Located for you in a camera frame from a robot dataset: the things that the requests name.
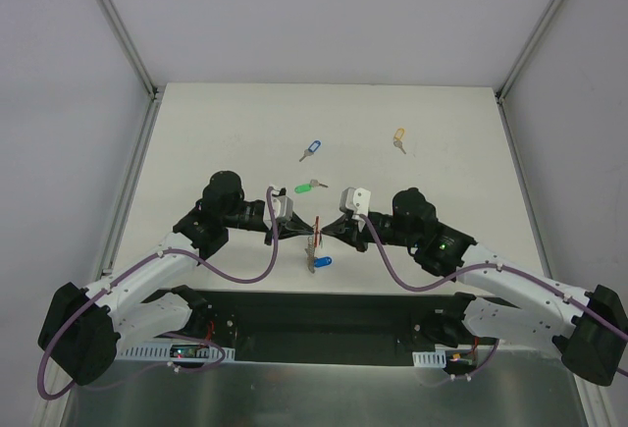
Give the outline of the red handled metal key organizer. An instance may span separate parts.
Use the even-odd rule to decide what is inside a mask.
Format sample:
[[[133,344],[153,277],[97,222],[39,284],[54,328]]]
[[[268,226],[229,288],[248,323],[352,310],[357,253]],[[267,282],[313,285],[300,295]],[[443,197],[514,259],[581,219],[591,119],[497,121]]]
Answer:
[[[313,225],[313,234],[307,238],[307,245],[305,247],[306,268],[311,274],[314,274],[316,272],[316,268],[315,268],[316,252],[317,252],[318,247],[321,244],[321,240],[322,240],[322,234],[321,234],[320,217],[316,216],[314,225]]]

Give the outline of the key with blue oval tag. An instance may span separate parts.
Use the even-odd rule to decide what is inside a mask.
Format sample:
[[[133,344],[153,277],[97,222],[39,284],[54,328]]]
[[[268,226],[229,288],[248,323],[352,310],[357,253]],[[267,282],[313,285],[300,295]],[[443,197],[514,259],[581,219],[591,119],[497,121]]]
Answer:
[[[333,259],[329,256],[324,256],[324,257],[317,257],[314,259],[314,264],[313,266],[318,269],[318,268],[323,268],[323,267],[327,267],[330,266],[333,263]]]

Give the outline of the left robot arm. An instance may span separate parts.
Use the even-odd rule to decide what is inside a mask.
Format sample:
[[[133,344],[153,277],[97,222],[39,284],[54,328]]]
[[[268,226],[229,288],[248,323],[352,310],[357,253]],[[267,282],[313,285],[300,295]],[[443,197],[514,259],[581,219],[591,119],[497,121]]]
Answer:
[[[236,277],[209,263],[227,244],[231,229],[261,233],[271,246],[270,263],[259,276]],[[192,209],[138,262],[85,287],[67,283],[54,293],[37,339],[43,351],[39,394],[55,398],[45,388],[50,361],[70,377],[72,386],[86,386],[118,354],[147,339],[171,332],[200,336],[207,327],[207,304],[192,289],[179,286],[153,302],[148,297],[197,266],[232,283],[259,283],[275,267],[280,240],[313,233],[294,213],[284,189],[268,187],[264,199],[248,201],[238,174],[215,173]]]

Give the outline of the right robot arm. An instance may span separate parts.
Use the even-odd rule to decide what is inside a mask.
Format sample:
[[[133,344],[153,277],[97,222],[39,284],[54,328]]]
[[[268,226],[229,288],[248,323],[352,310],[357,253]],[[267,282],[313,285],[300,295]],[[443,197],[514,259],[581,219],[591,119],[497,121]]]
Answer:
[[[392,279],[409,292],[456,282],[500,298],[500,303],[457,294],[454,305],[421,325],[427,338],[454,347],[468,338],[491,338],[533,348],[559,359],[578,377],[603,387],[620,373],[627,348],[627,314],[618,294],[592,291],[520,270],[474,238],[442,223],[435,206],[416,187],[398,192],[392,211],[370,210],[370,193],[350,187],[340,199],[340,217],[322,228],[327,237],[359,252],[374,243],[403,247],[433,284],[411,286],[382,258]]]

